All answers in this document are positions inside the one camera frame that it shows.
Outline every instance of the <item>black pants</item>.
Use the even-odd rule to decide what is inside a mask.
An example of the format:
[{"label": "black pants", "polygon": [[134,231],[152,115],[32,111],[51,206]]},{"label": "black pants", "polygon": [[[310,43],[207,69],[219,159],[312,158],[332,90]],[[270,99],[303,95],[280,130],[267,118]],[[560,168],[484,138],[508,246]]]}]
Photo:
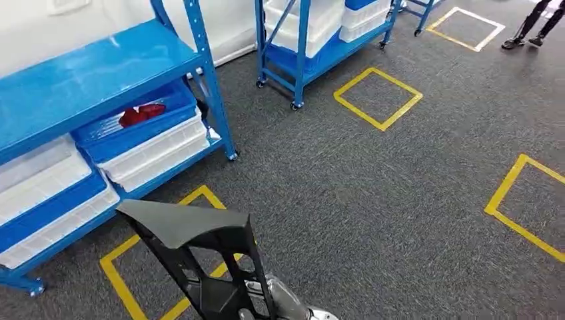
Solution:
[{"label": "black pants", "polygon": [[[530,15],[527,16],[526,20],[524,21],[524,26],[520,32],[520,35],[518,36],[519,39],[525,38],[526,34],[528,34],[528,32],[533,28],[537,20],[540,18],[544,10],[547,8],[549,2],[551,2],[551,0],[541,0],[534,7],[532,13],[530,13]],[[561,3],[559,4],[559,8],[555,10],[553,16],[549,18],[546,25],[539,32],[538,36],[540,38],[545,38],[549,33],[549,31],[551,31],[551,29],[553,29],[557,25],[557,22],[559,22],[559,20],[561,20],[561,18],[563,17],[564,11],[565,11],[565,0],[561,0]]]}]

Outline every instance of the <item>silver metal part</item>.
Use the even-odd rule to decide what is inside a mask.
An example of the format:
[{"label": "silver metal part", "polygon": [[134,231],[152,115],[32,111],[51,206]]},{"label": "silver metal part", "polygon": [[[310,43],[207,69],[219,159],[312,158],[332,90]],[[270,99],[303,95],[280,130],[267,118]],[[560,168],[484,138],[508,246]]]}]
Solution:
[{"label": "silver metal part", "polygon": [[[336,316],[328,311],[317,307],[308,307],[300,302],[300,299],[292,292],[279,278],[274,275],[265,276],[267,286],[273,296],[277,317],[280,320],[339,320]],[[255,297],[261,296],[261,284],[254,281],[246,281],[249,295]],[[239,311],[241,320],[253,320],[251,314],[244,315],[242,309]]]}]

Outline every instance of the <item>gray carpet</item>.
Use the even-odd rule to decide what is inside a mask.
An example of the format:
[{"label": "gray carpet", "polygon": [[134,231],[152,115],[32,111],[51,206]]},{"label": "gray carpet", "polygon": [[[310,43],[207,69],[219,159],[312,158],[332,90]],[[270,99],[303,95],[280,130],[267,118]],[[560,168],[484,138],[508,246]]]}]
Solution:
[{"label": "gray carpet", "polygon": [[[417,20],[403,14],[385,51],[375,42],[323,75],[298,112],[255,87],[254,53],[219,68],[240,158],[215,153],[147,199],[176,202],[207,185],[253,214],[266,270],[341,319],[565,314],[563,264],[483,212],[521,153],[565,173],[565,27],[541,49],[508,53],[500,43],[533,4],[446,0],[430,23],[455,5],[507,28],[475,53],[428,32],[415,39]],[[477,43],[490,30],[477,23],[439,30]],[[332,95],[368,67],[424,95],[385,132]],[[347,93],[379,121],[405,95],[378,77]],[[499,210],[563,252],[564,191],[527,165]],[[0,288],[0,319],[130,319],[99,259],[132,234],[113,219],[58,254],[33,272],[49,286],[36,299]],[[217,257],[202,257],[213,269]],[[182,297],[140,243],[114,264],[149,319]]]}]

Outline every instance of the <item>white wall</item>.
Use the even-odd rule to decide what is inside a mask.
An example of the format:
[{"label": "white wall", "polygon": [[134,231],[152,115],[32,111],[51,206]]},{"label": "white wall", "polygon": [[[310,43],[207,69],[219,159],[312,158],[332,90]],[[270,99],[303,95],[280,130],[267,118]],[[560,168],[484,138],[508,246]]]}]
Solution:
[{"label": "white wall", "polygon": [[[49,15],[47,1],[0,1],[0,77],[153,18],[149,0],[92,0],[63,15]],[[183,1],[164,3],[181,39],[193,45]],[[253,0],[201,0],[200,5],[217,63],[253,49]]]}]

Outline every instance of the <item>storage bin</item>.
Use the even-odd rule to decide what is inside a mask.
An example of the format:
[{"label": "storage bin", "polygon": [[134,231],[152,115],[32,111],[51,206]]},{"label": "storage bin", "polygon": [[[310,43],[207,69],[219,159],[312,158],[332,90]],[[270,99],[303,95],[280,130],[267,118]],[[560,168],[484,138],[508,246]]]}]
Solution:
[{"label": "storage bin", "polygon": [[104,170],[111,181],[121,183],[124,177],[141,170],[149,163],[156,161],[159,157],[170,150],[184,144],[193,137],[206,135],[201,113],[194,108],[195,116],[169,130],[141,143],[140,145],[112,158],[110,161],[100,163],[98,166]]},{"label": "storage bin", "polygon": [[0,193],[70,157],[76,150],[72,138],[63,135],[0,165]]},{"label": "storage bin", "polygon": [[152,150],[156,157],[153,157],[151,161],[139,162],[140,165],[136,166],[135,170],[121,174],[115,177],[113,181],[118,183],[124,191],[131,192],[209,147],[207,131],[200,130],[197,135],[193,135],[191,126],[190,121],[186,121],[171,129],[171,131],[176,132],[169,133],[167,131],[165,134],[169,133],[170,135],[163,139],[169,140],[169,148],[160,148],[158,143],[150,146],[144,152]]},{"label": "storage bin", "polygon": [[[324,57],[332,54],[332,48],[339,42],[339,29],[331,39],[320,49],[320,51],[312,58],[306,57],[304,59],[304,72],[310,73],[316,69],[320,61]],[[265,55],[268,60],[279,62],[282,65],[289,66],[290,68],[296,69],[298,64],[298,55],[296,52],[287,49],[285,47],[279,47],[276,45],[270,45],[265,51]]]},{"label": "storage bin", "polygon": [[94,121],[73,132],[78,146],[95,163],[104,163],[196,115],[196,99],[180,80],[134,100],[123,109],[148,103],[164,104],[165,112],[126,128],[118,122],[123,112]]},{"label": "storage bin", "polygon": [[[274,28],[283,16],[287,5],[288,0],[270,0],[265,3],[265,25]],[[344,0],[311,0],[308,15],[308,35],[316,35],[325,29],[328,21],[332,21],[336,16],[343,14],[344,6]],[[299,25],[300,0],[296,0],[279,30],[298,38]]]},{"label": "storage bin", "polygon": [[373,1],[358,9],[345,8],[343,13],[342,25],[349,29],[354,29],[361,23],[373,18],[377,13],[390,9],[390,0]]},{"label": "storage bin", "polygon": [[100,171],[93,170],[85,179],[59,192],[48,200],[6,221],[0,226],[0,252],[50,224],[106,188]]},{"label": "storage bin", "polygon": [[78,150],[62,161],[0,192],[0,226],[92,174]]},{"label": "storage bin", "polygon": [[108,181],[103,180],[103,182],[103,190],[94,197],[65,212],[4,252],[0,252],[0,264],[10,269],[17,268],[118,203],[120,199],[118,194]]},{"label": "storage bin", "polygon": [[339,34],[339,39],[345,42],[351,42],[359,37],[362,37],[365,33],[375,30],[386,22],[386,16],[388,15],[388,8],[376,13],[370,19],[363,21],[362,23],[354,26],[353,28],[342,27]]},{"label": "storage bin", "polygon": [[[309,33],[306,38],[306,57],[314,58],[314,56],[326,45],[332,36],[341,27],[341,19],[343,16],[344,8],[342,7],[338,14],[333,15],[331,20],[325,21],[323,28],[318,29],[314,33]],[[276,25],[269,25],[265,23],[265,30],[267,30],[267,37],[270,37],[275,30]],[[273,45],[284,47],[298,52],[298,33],[291,33],[282,28],[279,29],[277,35],[273,39]]]}]

